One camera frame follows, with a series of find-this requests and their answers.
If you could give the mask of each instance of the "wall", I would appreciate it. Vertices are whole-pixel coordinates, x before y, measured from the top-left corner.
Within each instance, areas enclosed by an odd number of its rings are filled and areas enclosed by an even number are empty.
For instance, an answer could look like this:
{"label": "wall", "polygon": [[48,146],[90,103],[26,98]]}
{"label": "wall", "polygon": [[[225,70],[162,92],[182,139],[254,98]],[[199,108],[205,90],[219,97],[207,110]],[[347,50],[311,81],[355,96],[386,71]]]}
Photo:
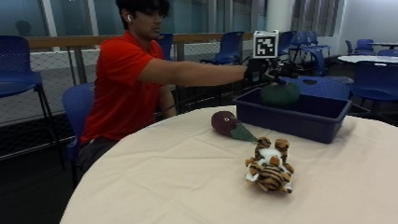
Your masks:
{"label": "wall", "polygon": [[396,0],[346,0],[338,53],[347,54],[345,40],[353,44],[359,38],[374,42],[398,42],[398,1]]}

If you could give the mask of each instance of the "floor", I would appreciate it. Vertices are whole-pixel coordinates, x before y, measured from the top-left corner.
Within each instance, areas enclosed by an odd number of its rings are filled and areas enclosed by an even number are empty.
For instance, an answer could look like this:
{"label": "floor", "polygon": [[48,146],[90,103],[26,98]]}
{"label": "floor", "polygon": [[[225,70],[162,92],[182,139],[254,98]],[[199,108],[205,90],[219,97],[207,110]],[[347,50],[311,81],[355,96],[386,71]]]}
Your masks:
{"label": "floor", "polygon": [[[330,75],[351,77],[351,68],[335,63]],[[386,107],[398,110],[398,104]],[[0,161],[0,176],[0,223],[58,223],[73,187],[68,162],[62,170],[56,148]]]}

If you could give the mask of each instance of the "chair leg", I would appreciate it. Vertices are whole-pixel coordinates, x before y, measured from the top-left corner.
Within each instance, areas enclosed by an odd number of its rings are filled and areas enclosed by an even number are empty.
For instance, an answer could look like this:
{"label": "chair leg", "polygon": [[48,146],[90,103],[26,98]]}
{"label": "chair leg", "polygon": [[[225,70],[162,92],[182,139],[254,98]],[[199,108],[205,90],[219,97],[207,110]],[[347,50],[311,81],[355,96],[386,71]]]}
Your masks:
{"label": "chair leg", "polygon": [[53,127],[52,113],[50,113],[48,98],[46,98],[46,94],[45,94],[42,85],[37,85],[36,90],[37,90],[37,93],[38,93],[40,105],[41,105],[42,114],[44,114],[44,117],[45,117],[48,132],[49,132],[52,141],[54,143],[54,146],[58,148],[58,156],[60,156],[61,166],[62,166],[62,170],[65,170],[64,152],[62,152],[62,149],[60,147],[58,135],[57,135],[56,129]]}

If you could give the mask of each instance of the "blue chair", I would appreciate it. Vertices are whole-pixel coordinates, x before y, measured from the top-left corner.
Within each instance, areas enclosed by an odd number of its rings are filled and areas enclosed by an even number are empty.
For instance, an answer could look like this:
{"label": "blue chair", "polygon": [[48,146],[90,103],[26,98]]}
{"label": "blue chair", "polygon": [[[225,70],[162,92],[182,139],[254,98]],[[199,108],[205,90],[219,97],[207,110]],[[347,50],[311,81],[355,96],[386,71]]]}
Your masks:
{"label": "blue chair", "polygon": [[298,78],[282,77],[281,79],[295,83],[299,88],[299,93],[305,95],[329,97],[342,100],[349,100],[350,98],[349,86],[333,79],[306,76],[301,76]]}
{"label": "blue chair", "polygon": [[363,112],[350,115],[379,119],[393,124],[396,121],[386,115],[395,115],[398,112],[379,112],[383,102],[398,101],[398,63],[358,62],[354,64],[354,82],[349,84],[353,95],[362,99],[371,100],[370,110],[357,105]]}
{"label": "blue chair", "polygon": [[172,58],[173,37],[173,34],[160,34],[160,38],[157,39],[157,42],[161,45],[164,59],[166,61],[174,61]]}
{"label": "blue chair", "polygon": [[310,41],[309,41],[309,35],[306,31],[297,31],[294,34],[294,37],[290,42],[293,48],[289,48],[289,52],[294,51],[294,59],[293,62],[295,62],[297,55],[299,56],[301,62],[305,62],[305,59],[301,56],[301,50],[309,50],[313,49],[310,47]]}
{"label": "blue chair", "polygon": [[76,159],[78,156],[80,136],[84,132],[85,118],[90,111],[94,101],[94,85],[85,83],[69,88],[62,95],[62,105],[66,112],[66,118],[73,130],[74,137],[66,145],[66,155],[72,167],[72,183],[73,187],[77,186],[77,164]]}
{"label": "blue chair", "polygon": [[219,41],[219,51],[215,54],[214,59],[202,59],[199,63],[211,63],[211,64],[226,64],[226,63],[238,63],[241,64],[239,58],[239,49],[241,41],[243,37],[243,32],[230,32],[225,33]]}
{"label": "blue chair", "polygon": [[367,51],[367,50],[353,51],[351,42],[349,40],[346,40],[346,44],[347,44],[347,55],[374,55],[373,51]]}
{"label": "blue chair", "polygon": [[325,77],[330,78],[333,80],[337,80],[345,84],[353,83],[351,78],[349,77],[333,77],[333,76],[326,76],[329,73],[326,65],[325,65],[325,58],[323,54],[319,50],[310,50],[311,56],[314,57],[314,64],[315,64],[315,75],[318,77]]}
{"label": "blue chair", "polygon": [[[28,41],[21,36],[0,35],[0,98],[10,97],[26,91],[36,91],[38,94],[44,117],[44,127],[40,128],[48,131],[50,138],[48,139],[48,144],[44,146],[28,148],[18,152],[10,152],[8,155],[1,156],[0,160],[45,147],[60,146],[58,136],[52,123],[52,113],[41,75],[38,72],[33,72],[29,66]],[[62,168],[65,169],[62,150],[60,147],[58,154]]]}
{"label": "blue chair", "polygon": [[373,43],[371,39],[358,39],[354,53],[359,53],[359,54],[371,53],[371,55],[374,55],[375,53],[373,51],[373,45],[370,45],[370,43]]}
{"label": "blue chair", "polygon": [[398,49],[382,49],[377,52],[377,56],[398,57]]}
{"label": "blue chair", "polygon": [[[241,64],[239,53],[243,34],[243,32],[225,33],[219,40],[219,50],[214,59],[202,59],[198,62],[215,65],[223,65],[227,63]],[[201,89],[206,90],[207,93],[205,95],[217,98],[218,105],[222,105],[222,89],[227,89],[230,91],[234,88],[231,87],[233,85],[234,84],[231,83],[223,86],[202,87]]]}
{"label": "blue chair", "polygon": [[315,31],[309,31],[309,39],[310,39],[310,43],[314,47],[314,49],[322,50],[326,49],[327,50],[327,55],[329,58],[331,57],[331,46],[329,45],[318,45],[318,35],[315,33]]}
{"label": "blue chair", "polygon": [[294,38],[295,31],[286,31],[279,35],[277,44],[277,56],[281,57],[289,54],[289,48],[291,45],[291,40]]}

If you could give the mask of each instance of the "table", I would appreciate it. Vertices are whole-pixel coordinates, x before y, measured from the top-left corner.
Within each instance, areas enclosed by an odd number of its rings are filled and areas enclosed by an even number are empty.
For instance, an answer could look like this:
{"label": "table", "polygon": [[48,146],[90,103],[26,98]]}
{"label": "table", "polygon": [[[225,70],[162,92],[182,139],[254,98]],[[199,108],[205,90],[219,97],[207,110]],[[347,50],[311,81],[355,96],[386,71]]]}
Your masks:
{"label": "table", "polygon": [[389,56],[350,55],[339,56],[337,59],[345,63],[357,63],[359,61],[371,61],[378,63],[398,63],[398,57]]}
{"label": "table", "polygon": [[390,49],[398,47],[398,43],[369,43],[369,45],[389,47]]}
{"label": "table", "polygon": [[291,194],[245,181],[255,144],[215,133],[210,107],[122,139],[93,164],[61,223],[395,224],[398,128],[346,116],[331,144],[245,124],[291,145]]}

